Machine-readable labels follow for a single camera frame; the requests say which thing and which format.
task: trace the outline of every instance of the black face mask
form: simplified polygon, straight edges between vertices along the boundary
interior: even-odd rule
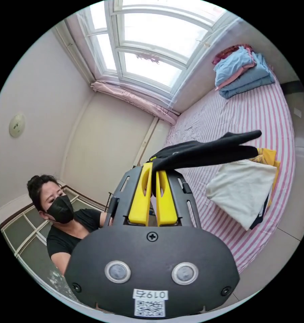
[[[66,224],[74,218],[74,209],[67,195],[58,196],[47,213],[53,216],[56,222]]]

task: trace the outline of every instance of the white wall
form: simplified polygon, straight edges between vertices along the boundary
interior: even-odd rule
[[[173,110],[182,113],[211,91],[215,87],[216,76],[212,64],[214,56],[229,46],[241,43],[251,45],[255,52],[264,55],[265,60],[273,66],[274,73],[281,84],[299,79],[292,66],[275,45],[252,25],[243,21],[228,32],[218,44],[209,48],[202,64],[198,66],[191,80],[177,96]]]
[[[96,93],[70,143],[62,180],[105,204],[133,167],[154,117],[103,93]]]
[[[28,201],[33,175],[60,176],[72,126],[91,94],[51,31],[15,66],[0,93],[0,223]],[[26,117],[25,132],[12,138],[9,122],[19,112]],[[3,208],[10,202],[15,206]]]
[[[167,122],[159,120],[153,134],[145,147],[144,153],[141,157],[140,164],[147,162],[149,158],[157,153],[159,150],[163,148],[163,144],[168,136],[171,125]]]

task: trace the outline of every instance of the qr code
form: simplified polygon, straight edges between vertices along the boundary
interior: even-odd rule
[[[135,316],[164,317],[165,301],[135,300]]]

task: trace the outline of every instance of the pink striped bedsheet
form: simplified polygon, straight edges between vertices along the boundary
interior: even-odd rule
[[[202,228],[219,237],[231,250],[239,272],[258,255],[274,233],[286,206],[294,177],[294,131],[290,111],[278,81],[229,100],[212,90],[185,111],[165,141],[164,147],[189,140],[209,142],[226,132],[242,133],[260,129],[262,136],[247,144],[274,149],[281,161],[272,205],[263,222],[253,230],[242,226],[207,199],[205,188],[220,166],[178,170],[194,194]]]

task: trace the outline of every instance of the sticker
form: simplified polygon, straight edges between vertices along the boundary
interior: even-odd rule
[[[135,299],[134,316],[165,317],[165,301]]]
[[[299,118],[301,118],[301,116],[302,116],[301,111],[297,108],[294,108],[294,114],[297,115]]]
[[[168,291],[134,288],[133,298],[138,300],[168,300]]]

